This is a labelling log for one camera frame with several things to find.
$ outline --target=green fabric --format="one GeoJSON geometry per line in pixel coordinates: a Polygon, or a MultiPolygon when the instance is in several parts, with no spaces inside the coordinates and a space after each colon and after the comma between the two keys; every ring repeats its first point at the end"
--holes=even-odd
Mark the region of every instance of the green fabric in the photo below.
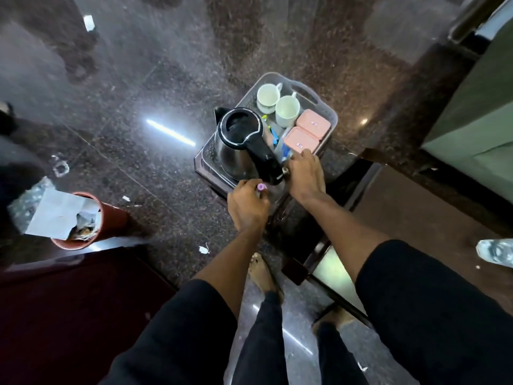
{"type": "Polygon", "coordinates": [[[452,96],[422,148],[513,202],[513,20],[452,96]]]}

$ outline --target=black kettle lid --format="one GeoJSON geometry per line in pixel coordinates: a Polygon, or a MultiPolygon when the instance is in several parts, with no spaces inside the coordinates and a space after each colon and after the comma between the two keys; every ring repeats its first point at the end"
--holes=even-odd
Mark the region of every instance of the black kettle lid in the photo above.
{"type": "Polygon", "coordinates": [[[234,108],[228,111],[217,125],[219,136],[224,144],[243,150],[244,142],[255,134],[264,132],[262,120],[248,108],[234,108]]]}

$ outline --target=person's left hand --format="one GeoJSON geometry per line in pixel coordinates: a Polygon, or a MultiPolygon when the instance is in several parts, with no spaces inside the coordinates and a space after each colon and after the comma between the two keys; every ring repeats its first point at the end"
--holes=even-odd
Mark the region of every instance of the person's left hand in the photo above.
{"type": "Polygon", "coordinates": [[[262,182],[260,179],[242,180],[233,193],[228,193],[228,213],[238,232],[250,227],[265,228],[271,203],[266,190],[260,197],[257,195],[257,185],[262,182]]]}

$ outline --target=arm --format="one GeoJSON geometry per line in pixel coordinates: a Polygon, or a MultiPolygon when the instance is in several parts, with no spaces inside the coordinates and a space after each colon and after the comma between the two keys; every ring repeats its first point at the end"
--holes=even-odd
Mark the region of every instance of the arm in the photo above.
{"type": "Polygon", "coordinates": [[[269,213],[265,192],[255,194],[260,182],[241,181],[228,195],[237,236],[162,306],[102,385],[222,384],[249,261],[269,213]]]}
{"type": "Polygon", "coordinates": [[[323,192],[309,151],[291,194],[315,217],[394,358],[421,383],[510,383],[513,318],[436,259],[358,222],[323,192]]]}

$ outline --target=gray plastic tray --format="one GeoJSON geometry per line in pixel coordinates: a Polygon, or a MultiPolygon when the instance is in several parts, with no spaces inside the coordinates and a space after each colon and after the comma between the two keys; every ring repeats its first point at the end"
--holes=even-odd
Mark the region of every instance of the gray plastic tray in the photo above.
{"type": "MultiPolygon", "coordinates": [[[[246,95],[239,101],[239,103],[236,105],[237,107],[245,107],[253,110],[260,116],[263,116],[264,114],[260,112],[257,105],[257,91],[259,90],[260,86],[266,84],[266,83],[282,83],[283,87],[281,90],[281,96],[287,96],[291,95],[293,92],[297,93],[297,99],[299,100],[299,103],[301,105],[301,111],[302,113],[306,109],[311,109],[314,112],[317,112],[319,115],[324,117],[326,120],[328,120],[331,124],[330,130],[324,135],[323,140],[319,143],[316,150],[313,152],[314,154],[317,154],[317,152],[322,151],[322,148],[324,145],[328,142],[329,137],[333,133],[333,130],[337,126],[337,122],[339,121],[339,117],[337,116],[337,113],[331,109],[327,104],[325,104],[321,98],[317,95],[317,93],[311,89],[310,87],[306,86],[304,83],[300,83],[298,81],[294,81],[293,79],[288,79],[284,76],[282,76],[279,73],[266,73],[260,79],[253,85],[251,89],[246,93],[246,95]]],[[[272,126],[272,128],[278,133],[278,135],[283,138],[284,129],[282,129],[280,126],[276,124],[274,113],[267,115],[267,123],[272,126]]],[[[209,167],[211,171],[213,171],[215,174],[217,174],[219,177],[227,181],[232,187],[235,187],[237,184],[237,181],[232,179],[230,176],[226,175],[224,170],[221,167],[221,163],[216,161],[216,153],[215,153],[215,141],[214,141],[214,135],[211,136],[211,138],[208,140],[208,142],[205,144],[205,147],[202,151],[202,158],[205,164],[209,167]]]]}

